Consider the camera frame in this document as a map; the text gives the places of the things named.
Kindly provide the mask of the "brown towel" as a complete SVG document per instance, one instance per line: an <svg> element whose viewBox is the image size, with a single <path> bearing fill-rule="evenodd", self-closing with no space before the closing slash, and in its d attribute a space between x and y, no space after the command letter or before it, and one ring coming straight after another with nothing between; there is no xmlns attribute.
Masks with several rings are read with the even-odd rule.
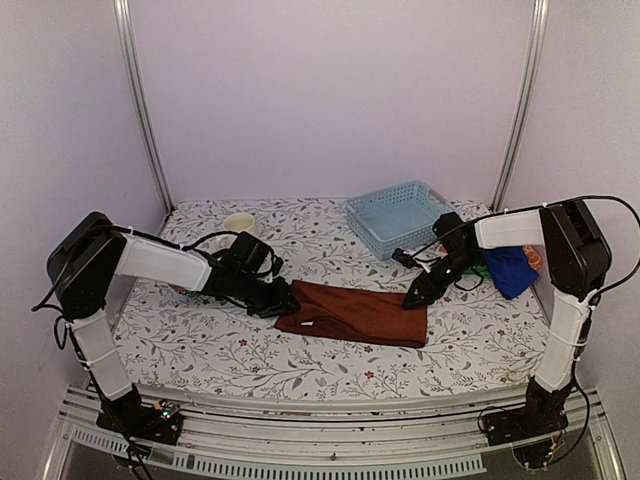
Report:
<svg viewBox="0 0 640 480"><path fill-rule="evenodd" d="M402 293L295 281L300 310L280 316L275 328L290 334L384 346L422 348L427 310L406 310Z"/></svg>

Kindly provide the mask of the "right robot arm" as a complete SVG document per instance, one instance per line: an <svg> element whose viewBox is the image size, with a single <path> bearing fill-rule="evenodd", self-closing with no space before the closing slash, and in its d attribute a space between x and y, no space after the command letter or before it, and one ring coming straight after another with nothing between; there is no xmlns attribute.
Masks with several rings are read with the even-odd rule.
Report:
<svg viewBox="0 0 640 480"><path fill-rule="evenodd" d="M612 263L611 250L585 200L568 199L470 221L447 212L436 220L433 231L436 238L430 243L442 243L447 255L413 280L402 307L412 310L433 304L476 266L484 252L540 246L554 303L549 339L531 390L552 395L569 386L574 363L586 345L586 324L596 295Z"/></svg>

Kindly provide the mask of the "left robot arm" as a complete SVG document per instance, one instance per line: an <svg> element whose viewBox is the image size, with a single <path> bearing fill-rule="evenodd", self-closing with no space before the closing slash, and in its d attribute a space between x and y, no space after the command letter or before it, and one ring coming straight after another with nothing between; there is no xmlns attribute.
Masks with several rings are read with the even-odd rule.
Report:
<svg viewBox="0 0 640 480"><path fill-rule="evenodd" d="M128 376L113 338L119 317L108 314L113 280L122 277L128 294L139 282L155 282L234 304L250 316L274 318L300 304L280 275L284 261L255 235L226 232L231 244L214 253L201 249L207 234L178 244L112 223L102 212L89 213L53 250L46 262L51 288L38 308L51 307L70 328L78 358L96 387L110 401L111 419L128 434L148 426L146 408L130 395Z"/></svg>

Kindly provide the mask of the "green towel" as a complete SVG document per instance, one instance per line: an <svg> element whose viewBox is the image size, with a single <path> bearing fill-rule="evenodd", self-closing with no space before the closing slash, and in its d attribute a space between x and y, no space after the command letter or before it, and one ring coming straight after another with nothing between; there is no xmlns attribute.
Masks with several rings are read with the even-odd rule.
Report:
<svg viewBox="0 0 640 480"><path fill-rule="evenodd" d="M486 265L476 265L464 272L465 276L478 277L481 276L484 280L491 280L492 276Z"/></svg>

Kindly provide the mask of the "cream ceramic mug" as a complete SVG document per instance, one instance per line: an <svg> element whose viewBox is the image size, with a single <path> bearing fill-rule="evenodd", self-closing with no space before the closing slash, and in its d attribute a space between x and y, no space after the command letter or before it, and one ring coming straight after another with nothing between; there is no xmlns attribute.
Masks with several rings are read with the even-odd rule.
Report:
<svg viewBox="0 0 640 480"><path fill-rule="evenodd" d="M258 236L258 220L249 213L234 213L224 220L222 231L223 234L216 241L216 246L220 249L229 248L239 233L246 232Z"/></svg>

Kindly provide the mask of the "light blue plastic basket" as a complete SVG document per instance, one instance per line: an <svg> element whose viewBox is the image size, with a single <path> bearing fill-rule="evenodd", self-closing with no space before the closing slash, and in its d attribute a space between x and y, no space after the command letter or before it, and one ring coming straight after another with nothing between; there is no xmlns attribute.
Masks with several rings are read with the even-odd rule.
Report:
<svg viewBox="0 0 640 480"><path fill-rule="evenodd" d="M344 210L355 235L378 260L388 260L398 248L433 241L433 224L455 208L429 185L411 181L348 199Z"/></svg>

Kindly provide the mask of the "blue towel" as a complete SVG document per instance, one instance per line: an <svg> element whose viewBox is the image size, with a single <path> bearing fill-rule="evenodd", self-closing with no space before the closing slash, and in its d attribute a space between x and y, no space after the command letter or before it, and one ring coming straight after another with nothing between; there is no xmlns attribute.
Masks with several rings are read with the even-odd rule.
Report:
<svg viewBox="0 0 640 480"><path fill-rule="evenodd" d="M539 278L523 247L482 249L481 254L495 287L506 300L513 300Z"/></svg>

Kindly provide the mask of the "floral table mat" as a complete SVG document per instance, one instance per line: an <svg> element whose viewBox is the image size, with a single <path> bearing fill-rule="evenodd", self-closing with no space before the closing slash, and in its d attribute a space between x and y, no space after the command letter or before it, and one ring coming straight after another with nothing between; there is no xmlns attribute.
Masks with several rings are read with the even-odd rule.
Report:
<svg viewBox="0 0 640 480"><path fill-rule="evenodd" d="M288 280L403 293L414 272L373 256L332 199L180 203L162 237L187 244L253 215ZM211 395L300 401L430 397L526 384L548 322L536 297L506 300L490 280L465 276L427 313L421 349L303 337L208 297L135 283L114 338L140 384Z"/></svg>

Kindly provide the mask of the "orange patterned towel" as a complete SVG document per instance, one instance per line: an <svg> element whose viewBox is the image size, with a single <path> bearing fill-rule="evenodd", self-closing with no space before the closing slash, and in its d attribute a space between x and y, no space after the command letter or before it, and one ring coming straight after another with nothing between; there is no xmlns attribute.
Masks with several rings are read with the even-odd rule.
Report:
<svg viewBox="0 0 640 480"><path fill-rule="evenodd" d="M535 248L529 245L523 246L523 252L526 256L529 266L538 271L544 265L544 260L542 256L537 252Z"/></svg>

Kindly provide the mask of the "front aluminium rail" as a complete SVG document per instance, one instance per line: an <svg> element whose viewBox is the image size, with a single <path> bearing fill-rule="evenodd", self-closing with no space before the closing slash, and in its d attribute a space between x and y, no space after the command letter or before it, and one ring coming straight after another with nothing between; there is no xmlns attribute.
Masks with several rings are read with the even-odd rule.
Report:
<svg viewBox="0 0 640 480"><path fill-rule="evenodd" d="M520 387L391 400L294 401L142 387L177 402L174 446L142 444L156 479L622 479L598 394L573 394L556 464L519 462L522 444L491 445L482 415L520 406Z"/></svg>

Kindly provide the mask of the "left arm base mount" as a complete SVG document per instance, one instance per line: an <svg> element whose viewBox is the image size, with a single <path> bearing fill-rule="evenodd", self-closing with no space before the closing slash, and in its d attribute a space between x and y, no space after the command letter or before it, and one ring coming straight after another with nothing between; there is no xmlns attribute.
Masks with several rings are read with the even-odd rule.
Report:
<svg viewBox="0 0 640 480"><path fill-rule="evenodd" d="M178 444L184 416L178 403L162 399L150 406L142 403L136 386L116 400L100 389L98 427L121 434L125 439L143 439L170 446Z"/></svg>

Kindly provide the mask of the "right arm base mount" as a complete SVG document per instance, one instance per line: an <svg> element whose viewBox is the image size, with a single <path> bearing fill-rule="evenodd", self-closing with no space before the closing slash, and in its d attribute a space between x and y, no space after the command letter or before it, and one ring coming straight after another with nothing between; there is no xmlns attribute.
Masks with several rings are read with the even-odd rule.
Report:
<svg viewBox="0 0 640 480"><path fill-rule="evenodd" d="M569 424L564 405L571 390L569 383L560 390L549 392L531 379L522 407L489 409L479 416L479 429L490 446L561 433Z"/></svg>

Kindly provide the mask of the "right aluminium frame post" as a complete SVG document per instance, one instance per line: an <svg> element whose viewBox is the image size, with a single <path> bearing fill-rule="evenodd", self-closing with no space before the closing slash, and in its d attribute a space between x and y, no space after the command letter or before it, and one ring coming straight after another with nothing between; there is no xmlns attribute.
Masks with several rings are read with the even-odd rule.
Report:
<svg viewBox="0 0 640 480"><path fill-rule="evenodd" d="M491 209L493 211L499 211L503 208L511 180L516 170L519 150L524 137L528 113L543 54L548 10L548 0L535 0L533 2L529 39L515 114L497 184L491 200Z"/></svg>

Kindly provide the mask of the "aluminium frame post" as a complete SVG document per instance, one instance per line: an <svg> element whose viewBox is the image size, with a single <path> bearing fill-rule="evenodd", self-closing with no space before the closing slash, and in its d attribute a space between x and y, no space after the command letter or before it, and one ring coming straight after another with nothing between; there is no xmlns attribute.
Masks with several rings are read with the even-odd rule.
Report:
<svg viewBox="0 0 640 480"><path fill-rule="evenodd" d="M535 0L533 2L529 39L515 114L497 184L491 200L491 209L493 211L499 211L503 208L511 180L516 170L519 150L524 137L528 113L543 54L548 10L548 0Z"/></svg>
<svg viewBox="0 0 640 480"><path fill-rule="evenodd" d="M116 29L122 51L125 73L128 78L135 114L137 117L149 168L165 214L174 208L169 182L162 165L159 148L155 138L151 115L146 99L142 72L139 64L136 41L131 15L131 2L115 0L113 2Z"/></svg>

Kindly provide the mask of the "left aluminium frame post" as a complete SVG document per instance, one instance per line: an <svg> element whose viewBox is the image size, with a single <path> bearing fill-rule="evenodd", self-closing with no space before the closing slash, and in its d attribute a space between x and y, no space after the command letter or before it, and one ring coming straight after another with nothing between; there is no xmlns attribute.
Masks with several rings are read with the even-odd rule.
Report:
<svg viewBox="0 0 640 480"><path fill-rule="evenodd" d="M131 2L115 0L113 2L116 29L122 51L125 73L128 78L135 114L137 117L149 168L165 214L174 208L169 182L162 165L159 148L155 138L151 115L146 99L142 72L139 64L136 41L131 15Z"/></svg>

